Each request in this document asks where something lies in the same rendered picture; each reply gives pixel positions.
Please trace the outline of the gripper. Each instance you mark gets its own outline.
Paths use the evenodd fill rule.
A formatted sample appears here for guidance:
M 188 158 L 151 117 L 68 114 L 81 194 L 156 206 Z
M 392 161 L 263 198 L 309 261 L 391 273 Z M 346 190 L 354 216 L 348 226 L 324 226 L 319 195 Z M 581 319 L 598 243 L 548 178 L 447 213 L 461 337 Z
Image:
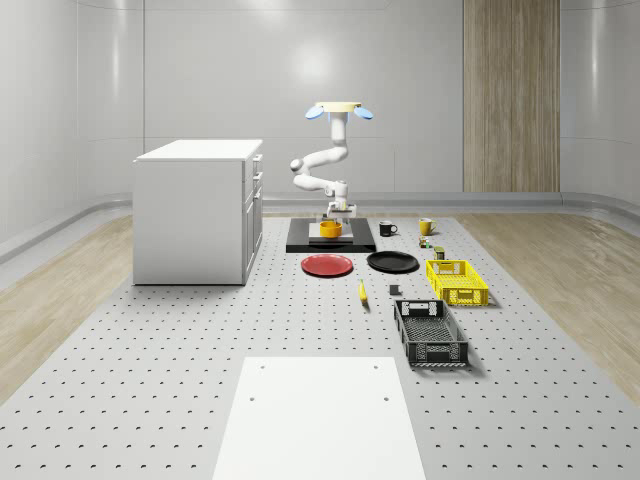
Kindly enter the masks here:
M 329 220 L 334 220 L 337 223 L 349 223 L 356 215 L 357 207 L 355 204 L 338 201 L 330 202 L 326 213 Z

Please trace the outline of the black stove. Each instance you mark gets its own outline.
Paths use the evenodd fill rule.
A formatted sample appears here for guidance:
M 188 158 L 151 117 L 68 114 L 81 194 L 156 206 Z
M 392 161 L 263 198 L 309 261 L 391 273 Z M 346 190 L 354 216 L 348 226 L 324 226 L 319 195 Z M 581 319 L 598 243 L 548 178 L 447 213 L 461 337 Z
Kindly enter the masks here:
M 292 218 L 286 242 L 287 253 L 373 253 L 376 244 L 366 218 L 354 218 L 350 221 L 353 230 L 351 242 L 333 241 L 311 242 L 309 225 L 315 218 Z

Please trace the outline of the red plate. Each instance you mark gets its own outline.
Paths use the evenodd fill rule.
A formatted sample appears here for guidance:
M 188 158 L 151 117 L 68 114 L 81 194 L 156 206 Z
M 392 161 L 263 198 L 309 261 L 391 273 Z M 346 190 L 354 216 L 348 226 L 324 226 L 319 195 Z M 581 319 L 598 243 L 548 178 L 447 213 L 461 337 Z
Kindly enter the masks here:
M 301 268 L 309 275 L 317 277 L 339 277 L 353 270 L 352 261 L 342 255 L 317 254 L 304 258 Z

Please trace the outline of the black plate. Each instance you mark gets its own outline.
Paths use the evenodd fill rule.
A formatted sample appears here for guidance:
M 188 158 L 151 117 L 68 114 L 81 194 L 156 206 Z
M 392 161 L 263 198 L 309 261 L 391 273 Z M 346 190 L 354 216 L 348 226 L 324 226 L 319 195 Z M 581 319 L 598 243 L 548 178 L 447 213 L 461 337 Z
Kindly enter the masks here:
M 399 251 L 378 251 L 367 257 L 368 265 L 374 270 L 391 274 L 411 273 L 419 269 L 418 260 Z

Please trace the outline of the drone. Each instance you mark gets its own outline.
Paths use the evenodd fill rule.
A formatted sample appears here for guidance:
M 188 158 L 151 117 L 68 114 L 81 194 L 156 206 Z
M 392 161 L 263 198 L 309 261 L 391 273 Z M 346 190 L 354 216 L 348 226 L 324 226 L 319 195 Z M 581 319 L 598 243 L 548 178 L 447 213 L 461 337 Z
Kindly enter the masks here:
M 307 119 L 315 119 L 324 113 L 354 113 L 360 118 L 370 120 L 373 114 L 364 108 L 360 102 L 332 101 L 317 102 L 306 113 Z

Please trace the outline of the yellow basket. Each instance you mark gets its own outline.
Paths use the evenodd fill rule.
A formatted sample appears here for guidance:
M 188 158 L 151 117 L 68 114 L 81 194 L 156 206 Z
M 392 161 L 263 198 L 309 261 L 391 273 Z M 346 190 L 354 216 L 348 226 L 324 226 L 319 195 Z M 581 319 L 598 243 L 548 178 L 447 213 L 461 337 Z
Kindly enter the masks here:
M 488 286 L 466 260 L 428 260 L 426 276 L 437 298 L 449 305 L 488 304 Z

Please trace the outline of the white cabinet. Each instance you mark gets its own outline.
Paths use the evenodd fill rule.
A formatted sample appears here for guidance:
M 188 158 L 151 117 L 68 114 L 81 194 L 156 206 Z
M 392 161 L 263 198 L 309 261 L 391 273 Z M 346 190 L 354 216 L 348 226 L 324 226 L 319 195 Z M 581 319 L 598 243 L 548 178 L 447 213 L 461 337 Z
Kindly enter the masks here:
M 261 241 L 261 144 L 176 140 L 134 161 L 134 283 L 246 283 Z

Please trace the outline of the dark grey basket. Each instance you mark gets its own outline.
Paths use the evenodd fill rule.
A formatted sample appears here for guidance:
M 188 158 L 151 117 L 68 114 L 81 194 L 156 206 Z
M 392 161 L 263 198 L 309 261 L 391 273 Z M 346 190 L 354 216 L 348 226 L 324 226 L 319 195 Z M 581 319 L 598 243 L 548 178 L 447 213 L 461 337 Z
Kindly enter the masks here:
M 467 363 L 468 340 L 444 301 L 396 300 L 394 316 L 411 364 Z

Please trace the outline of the white board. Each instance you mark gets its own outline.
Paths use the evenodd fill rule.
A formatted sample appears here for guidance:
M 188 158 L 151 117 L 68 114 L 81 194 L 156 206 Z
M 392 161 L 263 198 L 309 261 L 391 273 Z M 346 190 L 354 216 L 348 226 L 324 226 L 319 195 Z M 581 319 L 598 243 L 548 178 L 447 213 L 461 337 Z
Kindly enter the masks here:
M 213 480 L 425 480 L 394 359 L 246 358 Z

